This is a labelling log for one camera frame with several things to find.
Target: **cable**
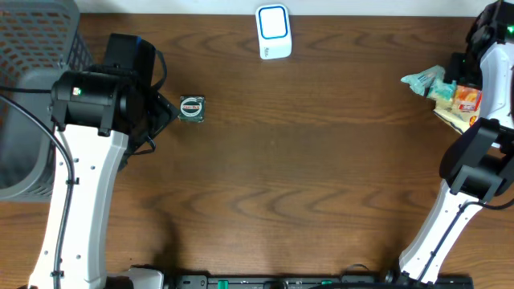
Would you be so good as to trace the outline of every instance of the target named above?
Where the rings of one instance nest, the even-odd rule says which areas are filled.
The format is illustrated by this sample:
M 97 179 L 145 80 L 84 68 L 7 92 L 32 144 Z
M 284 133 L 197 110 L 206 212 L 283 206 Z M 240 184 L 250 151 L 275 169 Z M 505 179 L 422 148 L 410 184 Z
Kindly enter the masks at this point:
M 155 149 L 157 148 L 157 145 L 155 144 L 155 141 L 153 141 L 150 136 L 146 136 L 146 142 L 148 142 L 148 144 L 150 145 L 151 149 L 146 149 L 144 151 L 133 153 L 132 155 L 133 156 L 140 156 L 140 155 L 144 155 L 144 154 L 154 153 Z
M 27 92 L 27 90 L 22 90 L 22 89 L 18 89 L 18 88 L 9 88 L 9 89 L 4 89 L 4 88 L 5 87 L 0 87 L 0 89 L 6 90 L 9 92 L 43 93 L 42 92 L 43 90 L 39 90 L 39 89 L 30 90 L 32 92 Z M 8 99 L 3 94 L 0 94 L 0 100 L 4 101 L 9 106 L 16 109 L 20 113 L 22 113 L 29 120 L 32 120 L 38 126 L 38 128 L 41 129 L 41 131 L 50 138 L 50 140 L 54 143 L 55 147 L 63 155 L 64 162 L 66 162 L 67 191 L 66 191 L 66 198 L 64 200 L 63 216 L 61 217 L 61 223 L 59 226 L 59 235 L 57 238 L 57 244 L 55 246 L 54 270 L 51 272 L 51 276 L 54 278 L 54 289 L 60 289 L 61 253 L 63 251 L 63 240 L 64 240 L 64 233 L 66 231 L 67 216 L 69 215 L 69 212 L 70 212 L 71 196 L 73 194 L 73 185 L 75 184 L 75 170 L 73 167 L 73 162 L 71 161 L 70 155 L 66 152 L 66 149 L 64 148 L 63 144 L 61 144 L 61 142 L 57 139 L 57 137 L 54 136 L 53 132 L 49 128 L 47 128 L 47 126 L 41 120 L 39 120 L 31 112 L 27 111 L 21 105 Z
M 348 272 L 348 271 L 350 271 L 350 270 L 353 270 L 353 269 L 355 269 L 355 268 L 364 268 L 364 269 L 366 269 L 367 271 L 369 271 L 369 268 L 368 268 L 366 265 L 364 265 L 364 264 L 360 264 L 360 263 L 357 263 L 357 264 L 353 264 L 353 265 L 350 265 L 350 266 L 346 267 L 345 272 L 343 273 L 343 275 L 345 275 L 345 274 L 346 274 L 346 272 Z
M 453 221 L 451 221 L 450 225 L 448 226 L 448 229 L 444 232 L 443 236 L 439 240 L 439 243 L 435 247 L 435 250 L 430 253 L 430 258 L 428 259 L 428 262 L 426 263 L 425 267 L 423 268 L 423 271 L 422 271 L 421 275 L 418 278 L 419 282 L 421 282 L 421 280 L 423 280 L 423 277 L 425 277 L 426 273 L 428 272 L 428 269 L 430 268 L 430 265 L 432 264 L 432 261 L 434 261 L 435 256 L 437 255 L 437 253 L 441 249 L 441 246 L 443 246 L 444 241 L 446 241 L 446 239 L 447 239 L 448 235 L 450 234 L 451 230 L 453 229 L 453 227 L 455 226 L 455 224 L 459 220 L 460 216 L 464 213 L 464 210 L 468 206 L 481 206 L 481 207 L 483 207 L 485 209 L 488 209 L 488 210 L 505 210 L 505 209 L 510 208 L 511 206 L 514 206 L 514 199 L 512 199 L 511 201 L 508 201 L 508 202 L 506 202 L 506 203 L 504 203 L 503 205 L 500 205 L 500 206 L 491 206 L 491 205 L 488 205 L 488 204 L 483 204 L 483 203 L 478 202 L 478 201 L 470 201 L 470 202 L 467 202 L 464 205 L 462 205 L 460 207 L 460 209 L 459 209 L 459 212 L 457 212 L 457 214 L 455 215 L 455 218 L 453 218 Z
M 163 76 L 162 76 L 161 80 L 157 81 L 157 83 L 152 85 L 151 88 L 154 91 L 158 91 L 159 89 L 162 88 L 162 85 L 164 84 L 164 82 L 166 81 L 166 78 L 168 77 L 168 69 L 166 68 L 166 61 L 164 61 L 164 55 L 162 54 L 162 52 L 155 50 L 155 54 L 161 61 Z
M 21 93 L 51 93 L 50 89 L 9 88 L 2 85 L 0 85 L 0 91 Z

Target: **gray wire basket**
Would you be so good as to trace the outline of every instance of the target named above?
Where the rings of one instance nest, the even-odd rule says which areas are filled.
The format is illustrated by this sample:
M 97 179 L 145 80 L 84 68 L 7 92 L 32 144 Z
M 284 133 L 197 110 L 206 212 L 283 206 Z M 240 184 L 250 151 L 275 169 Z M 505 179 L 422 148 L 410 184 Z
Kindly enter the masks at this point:
M 0 0 L 0 85 L 50 89 L 64 71 L 91 65 L 79 18 L 72 0 Z M 49 95 L 0 93 L 53 128 Z M 0 103 L 0 201 L 50 201 L 54 156 L 34 124 Z

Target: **plastic wrapper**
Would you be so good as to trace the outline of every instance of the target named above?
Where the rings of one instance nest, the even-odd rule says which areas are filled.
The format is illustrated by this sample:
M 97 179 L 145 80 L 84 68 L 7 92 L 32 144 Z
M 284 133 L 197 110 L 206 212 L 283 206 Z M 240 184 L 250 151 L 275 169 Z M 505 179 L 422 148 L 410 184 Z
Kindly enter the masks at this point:
M 425 96 L 426 91 L 432 86 L 434 80 L 443 79 L 444 68 L 436 65 L 430 69 L 414 75 L 402 77 L 401 81 L 410 85 L 410 89 L 420 96 Z
M 428 98 L 435 101 L 446 101 L 451 103 L 453 96 L 457 90 L 457 82 L 454 81 L 451 84 L 444 83 L 443 78 L 436 77 L 434 83 L 428 91 Z

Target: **snack bag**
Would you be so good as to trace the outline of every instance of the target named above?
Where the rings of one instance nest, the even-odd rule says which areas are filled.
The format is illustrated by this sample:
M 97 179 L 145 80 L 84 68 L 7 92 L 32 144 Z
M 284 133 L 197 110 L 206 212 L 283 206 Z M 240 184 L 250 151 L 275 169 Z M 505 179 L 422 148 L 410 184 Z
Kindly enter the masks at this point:
M 434 114 L 462 134 L 478 120 L 481 100 L 480 90 L 459 85 L 453 102 L 436 101 Z

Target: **small tin can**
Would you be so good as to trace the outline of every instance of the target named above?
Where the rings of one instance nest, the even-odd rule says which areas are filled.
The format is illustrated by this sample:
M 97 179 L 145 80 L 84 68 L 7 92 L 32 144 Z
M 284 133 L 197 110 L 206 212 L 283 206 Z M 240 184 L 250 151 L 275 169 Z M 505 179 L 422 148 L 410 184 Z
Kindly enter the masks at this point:
M 181 96 L 180 115 L 181 121 L 201 123 L 205 119 L 206 98 L 204 96 Z

